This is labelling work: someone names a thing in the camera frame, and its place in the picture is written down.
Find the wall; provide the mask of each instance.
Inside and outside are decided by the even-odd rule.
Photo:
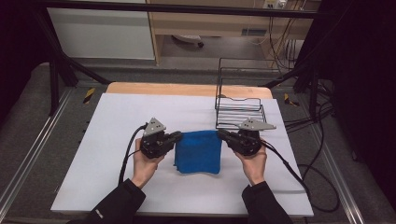
[[[49,14],[64,52],[70,57],[154,60],[146,12],[49,8]]]

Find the black sleeve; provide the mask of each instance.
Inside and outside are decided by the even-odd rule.
[[[130,179],[127,179],[99,202],[82,223],[131,224],[134,213],[145,201],[145,198],[145,193]]]
[[[247,207],[249,224],[293,223],[265,181],[253,187],[247,186],[242,198]]]

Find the blue towel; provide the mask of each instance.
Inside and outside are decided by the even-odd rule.
[[[175,166],[182,174],[220,172],[221,139],[216,131],[183,133],[176,143]]]

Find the human hand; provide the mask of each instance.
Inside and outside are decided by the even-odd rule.
[[[140,148],[141,139],[138,138],[135,141],[135,151]],[[142,189],[149,180],[154,176],[155,170],[157,170],[158,163],[163,160],[165,155],[159,158],[149,159],[141,151],[137,151],[134,154],[134,175],[132,177],[132,182]]]
[[[247,176],[248,181],[251,186],[263,182],[265,163],[267,161],[267,153],[265,152],[265,147],[262,146],[260,150],[252,156],[243,156],[238,152],[234,152],[236,157],[238,157],[244,169],[244,173]]]

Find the wire rack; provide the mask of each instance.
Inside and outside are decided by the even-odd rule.
[[[249,62],[254,63],[265,63],[274,64],[276,68],[266,66],[251,66]],[[236,77],[227,77],[226,72],[232,71],[233,74],[237,74]],[[274,77],[250,77],[250,76],[238,76],[242,73],[253,72],[253,73],[270,73]],[[256,59],[231,59],[231,58],[220,58],[219,59],[219,72],[218,72],[218,83],[216,89],[216,128],[237,130],[238,125],[246,119],[256,119],[266,122],[264,108],[262,106],[262,100],[260,98],[230,98],[222,94],[222,87],[225,82],[231,81],[233,84],[243,83],[250,81],[255,83],[256,86],[261,84],[264,80],[277,80],[281,77],[280,69],[277,66],[276,61],[272,60],[256,60]]]

